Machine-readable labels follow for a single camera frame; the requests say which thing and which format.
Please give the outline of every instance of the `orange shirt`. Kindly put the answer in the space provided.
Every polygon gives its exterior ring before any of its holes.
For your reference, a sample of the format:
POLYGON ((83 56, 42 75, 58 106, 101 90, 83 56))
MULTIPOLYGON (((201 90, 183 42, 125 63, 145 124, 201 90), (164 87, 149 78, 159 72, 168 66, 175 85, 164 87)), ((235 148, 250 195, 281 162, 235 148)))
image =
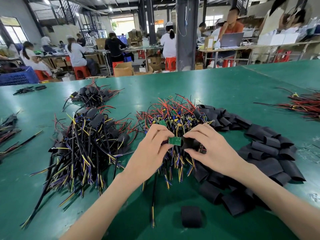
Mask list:
POLYGON ((241 33, 243 32, 243 27, 244 25, 237 21, 235 22, 235 25, 232 28, 228 27, 224 33, 225 34, 241 33))

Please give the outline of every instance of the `stool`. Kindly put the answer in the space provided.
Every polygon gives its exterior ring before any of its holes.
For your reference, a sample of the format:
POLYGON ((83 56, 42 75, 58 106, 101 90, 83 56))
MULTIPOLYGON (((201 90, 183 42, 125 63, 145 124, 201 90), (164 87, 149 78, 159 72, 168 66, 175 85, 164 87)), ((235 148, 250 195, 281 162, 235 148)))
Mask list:
MULTIPOLYGON (((280 50, 278 50, 277 53, 278 53, 278 54, 281 54, 283 51, 284 51, 283 49, 280 49, 280 50)), ((285 55, 281 55, 281 56, 276 55, 276 58, 275 58, 275 60, 274 60, 274 63, 287 62, 287 61, 289 61, 291 52, 292 52, 292 51, 289 50, 289 51, 286 51, 286 52, 285 52, 285 55)))
POLYGON ((223 60, 222 67, 223 67, 223 68, 228 67, 229 61, 230 61, 230 67, 232 67, 234 60, 223 60))
POLYGON ((165 70, 173 72, 176 70, 176 57, 167 57, 165 59, 165 70))
POLYGON ((112 68, 115 69, 115 67, 120 63, 123 63, 123 61, 113 62, 112 63, 112 68))
POLYGON ((91 76, 89 69, 85 65, 74 67, 74 74, 77 80, 83 80, 91 76))
POLYGON ((52 77, 46 71, 34 70, 34 72, 37 74, 37 77, 40 81, 52 79, 52 77))
POLYGON ((143 50, 138 50, 138 59, 140 59, 140 58, 142 58, 142 59, 146 58, 143 50))

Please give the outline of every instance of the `red stool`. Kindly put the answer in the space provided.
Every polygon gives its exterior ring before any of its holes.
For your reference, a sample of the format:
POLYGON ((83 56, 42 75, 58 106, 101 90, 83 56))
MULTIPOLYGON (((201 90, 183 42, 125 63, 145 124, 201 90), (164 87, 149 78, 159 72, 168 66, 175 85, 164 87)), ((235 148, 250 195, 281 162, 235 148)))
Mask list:
MULTIPOLYGON (((278 54, 281 54, 284 50, 283 49, 280 49, 278 50, 278 54)), ((277 55, 275 60, 274 60, 274 63, 278 63, 278 62, 287 62, 289 61, 289 58, 290 58, 290 54, 291 54, 292 51, 286 51, 285 55, 277 55)))
POLYGON ((165 70, 173 72, 176 70, 176 57, 167 57, 165 59, 165 70))
POLYGON ((74 74, 77 80, 83 80, 86 77, 91 76, 89 69, 85 65, 74 67, 74 74))
POLYGON ((37 74, 37 77, 40 81, 52 79, 52 77, 46 71, 34 70, 34 72, 37 74))
POLYGON ((232 67, 234 60, 224 60, 223 63, 222 63, 222 67, 223 68, 228 67, 229 61, 230 61, 230 67, 232 67))
POLYGON ((123 63, 123 61, 113 62, 112 63, 112 68, 114 69, 120 63, 123 63))
POLYGON ((146 58, 143 50, 138 50, 138 59, 140 59, 140 58, 142 58, 142 59, 146 58))

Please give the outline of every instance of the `laptop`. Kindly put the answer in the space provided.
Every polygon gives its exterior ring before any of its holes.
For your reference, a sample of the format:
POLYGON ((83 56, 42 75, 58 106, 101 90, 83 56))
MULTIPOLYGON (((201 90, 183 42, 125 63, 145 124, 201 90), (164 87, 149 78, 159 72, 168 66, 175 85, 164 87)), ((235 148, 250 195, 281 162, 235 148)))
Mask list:
POLYGON ((222 35, 220 47, 240 46, 244 32, 241 33, 226 33, 222 35))

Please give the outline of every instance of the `blue crate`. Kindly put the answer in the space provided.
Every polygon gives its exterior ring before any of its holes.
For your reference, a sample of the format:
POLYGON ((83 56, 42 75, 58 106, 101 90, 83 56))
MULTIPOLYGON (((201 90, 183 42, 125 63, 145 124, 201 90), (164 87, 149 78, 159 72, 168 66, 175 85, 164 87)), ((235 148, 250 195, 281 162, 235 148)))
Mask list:
POLYGON ((0 75, 0 86, 36 84, 39 82, 38 76, 31 66, 20 68, 25 69, 25 71, 0 75))

